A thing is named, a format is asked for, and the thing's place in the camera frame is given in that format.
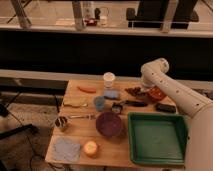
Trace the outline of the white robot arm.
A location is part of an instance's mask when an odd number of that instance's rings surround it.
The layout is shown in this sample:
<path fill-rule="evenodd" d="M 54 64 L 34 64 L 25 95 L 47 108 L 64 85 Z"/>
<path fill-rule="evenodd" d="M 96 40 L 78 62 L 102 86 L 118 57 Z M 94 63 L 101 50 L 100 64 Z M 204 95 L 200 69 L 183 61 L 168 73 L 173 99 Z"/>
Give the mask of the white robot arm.
<path fill-rule="evenodd" d="M 192 118 L 185 154 L 185 171 L 213 171 L 213 100 L 166 75 L 169 63 L 159 58 L 141 66 L 141 83 L 156 85 Z"/>

